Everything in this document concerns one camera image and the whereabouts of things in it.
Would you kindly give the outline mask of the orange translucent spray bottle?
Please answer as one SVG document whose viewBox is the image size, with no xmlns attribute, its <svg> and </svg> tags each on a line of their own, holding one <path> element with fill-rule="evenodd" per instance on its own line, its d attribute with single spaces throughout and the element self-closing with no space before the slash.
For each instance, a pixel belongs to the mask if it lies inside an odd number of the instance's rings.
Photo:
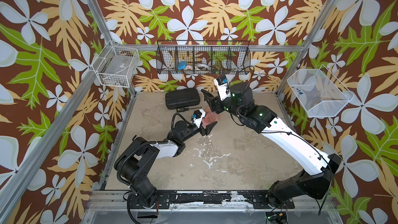
<svg viewBox="0 0 398 224">
<path fill-rule="evenodd" d="M 202 124 L 204 127 L 219 121 L 220 118 L 219 115 L 216 114 L 215 112 L 212 112 L 209 108 L 205 110 L 205 113 L 206 113 L 205 117 L 202 120 Z"/>
</svg>

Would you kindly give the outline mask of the black spray nozzle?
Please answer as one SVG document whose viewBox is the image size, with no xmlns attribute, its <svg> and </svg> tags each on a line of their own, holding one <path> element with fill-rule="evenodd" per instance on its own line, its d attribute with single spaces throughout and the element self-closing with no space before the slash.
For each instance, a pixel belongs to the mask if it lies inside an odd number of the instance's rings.
<svg viewBox="0 0 398 224">
<path fill-rule="evenodd" d="M 204 95 L 204 100 L 207 102 L 207 104 L 208 104 L 210 110 L 211 110 L 212 112 L 214 112 L 215 109 L 216 109 L 216 101 L 217 101 L 217 98 L 214 97 L 210 92 L 208 92 L 208 91 L 205 90 L 205 89 L 202 89 L 201 92 L 203 93 L 203 95 Z"/>
</svg>

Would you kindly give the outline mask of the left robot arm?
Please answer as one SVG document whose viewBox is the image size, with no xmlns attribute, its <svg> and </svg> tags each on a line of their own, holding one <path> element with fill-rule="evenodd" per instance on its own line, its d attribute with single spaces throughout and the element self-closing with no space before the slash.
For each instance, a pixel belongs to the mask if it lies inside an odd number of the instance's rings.
<svg viewBox="0 0 398 224">
<path fill-rule="evenodd" d="M 143 207 L 152 207 L 157 200 L 157 189 L 150 182 L 148 173 L 157 159 L 179 156 L 186 147 L 185 141 L 196 134 L 207 136 L 218 123 L 213 117 L 206 121 L 207 113 L 200 109 L 188 121 L 181 113 L 172 117 L 170 131 L 162 141 L 147 141 L 133 137 L 129 147 L 114 163 L 117 180 L 130 189 L 132 197 Z"/>
</svg>

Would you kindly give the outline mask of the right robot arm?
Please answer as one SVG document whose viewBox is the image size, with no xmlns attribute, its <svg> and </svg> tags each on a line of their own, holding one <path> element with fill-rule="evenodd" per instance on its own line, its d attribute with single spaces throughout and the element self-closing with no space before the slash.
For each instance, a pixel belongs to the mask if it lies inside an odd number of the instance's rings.
<svg viewBox="0 0 398 224">
<path fill-rule="evenodd" d="M 277 180 L 266 193 L 271 207 L 287 206 L 295 197 L 307 195 L 325 201 L 342 159 L 328 155 L 290 129 L 270 108 L 255 104 L 252 89 L 242 84 L 217 86 L 218 95 L 202 90 L 204 100 L 216 114 L 228 112 L 246 126 L 268 138 L 298 162 L 303 170 L 285 180 Z"/>
</svg>

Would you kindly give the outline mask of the black yellow screwdriver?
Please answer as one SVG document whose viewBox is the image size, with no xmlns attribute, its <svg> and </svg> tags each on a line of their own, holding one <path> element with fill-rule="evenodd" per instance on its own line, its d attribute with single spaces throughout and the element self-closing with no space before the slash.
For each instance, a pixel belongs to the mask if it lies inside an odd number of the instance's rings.
<svg viewBox="0 0 398 224">
<path fill-rule="evenodd" d="M 182 108 L 178 108 L 176 110 L 177 113 L 183 113 L 183 112 L 187 112 L 189 110 L 198 110 L 201 109 L 201 107 L 182 107 Z"/>
</svg>

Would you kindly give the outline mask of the white tape roll in basket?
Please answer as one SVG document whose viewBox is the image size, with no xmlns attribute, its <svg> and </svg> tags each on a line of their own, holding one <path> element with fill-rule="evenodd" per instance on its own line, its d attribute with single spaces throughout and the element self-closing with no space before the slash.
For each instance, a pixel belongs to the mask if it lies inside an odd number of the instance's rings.
<svg viewBox="0 0 398 224">
<path fill-rule="evenodd" d="M 208 70 L 210 70 L 210 67 L 206 64 L 200 63 L 195 66 L 195 70 L 196 71 L 208 71 Z"/>
</svg>

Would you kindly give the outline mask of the black plastic case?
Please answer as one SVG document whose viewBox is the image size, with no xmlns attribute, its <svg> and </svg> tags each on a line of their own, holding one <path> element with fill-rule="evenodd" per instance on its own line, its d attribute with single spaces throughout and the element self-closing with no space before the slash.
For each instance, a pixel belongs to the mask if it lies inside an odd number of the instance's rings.
<svg viewBox="0 0 398 224">
<path fill-rule="evenodd" d="M 200 101 L 199 92 L 195 88 L 175 90 L 165 94 L 165 104 L 169 110 L 196 106 Z"/>
</svg>

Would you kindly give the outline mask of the blue round item in basket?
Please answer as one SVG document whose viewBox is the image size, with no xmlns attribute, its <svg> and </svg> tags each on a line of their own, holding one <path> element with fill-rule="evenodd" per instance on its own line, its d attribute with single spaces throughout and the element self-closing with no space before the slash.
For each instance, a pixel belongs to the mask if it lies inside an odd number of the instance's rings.
<svg viewBox="0 0 398 224">
<path fill-rule="evenodd" d="M 186 61 L 181 61 L 177 64 L 177 69 L 178 70 L 184 70 L 187 67 L 187 62 Z"/>
</svg>

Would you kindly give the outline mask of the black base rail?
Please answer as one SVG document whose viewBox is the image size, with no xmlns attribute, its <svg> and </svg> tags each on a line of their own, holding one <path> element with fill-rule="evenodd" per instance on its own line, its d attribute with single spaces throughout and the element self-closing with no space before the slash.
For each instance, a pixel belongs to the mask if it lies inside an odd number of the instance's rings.
<svg viewBox="0 0 398 224">
<path fill-rule="evenodd" d="M 217 205 L 222 206 L 228 203 L 247 203 L 255 209 L 272 209 L 284 207 L 294 209 L 292 199 L 285 203 L 277 204 L 276 200 L 268 197 L 266 190 L 247 191 L 173 191 L 158 190 L 155 193 L 153 205 L 150 209 L 171 209 L 177 204 Z"/>
</svg>

